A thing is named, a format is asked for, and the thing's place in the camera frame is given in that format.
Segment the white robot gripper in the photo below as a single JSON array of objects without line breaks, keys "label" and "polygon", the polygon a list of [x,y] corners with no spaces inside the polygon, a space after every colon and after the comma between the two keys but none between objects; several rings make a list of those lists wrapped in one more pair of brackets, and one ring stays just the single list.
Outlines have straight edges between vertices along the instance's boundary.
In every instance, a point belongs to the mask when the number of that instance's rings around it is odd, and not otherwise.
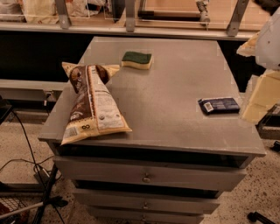
[{"label": "white robot gripper", "polygon": [[273,71],[280,69],[280,7],[260,32],[242,44],[236,53],[244,57],[255,56],[258,65],[270,69],[257,78],[241,116],[247,122],[258,124],[280,102],[280,72]]}]

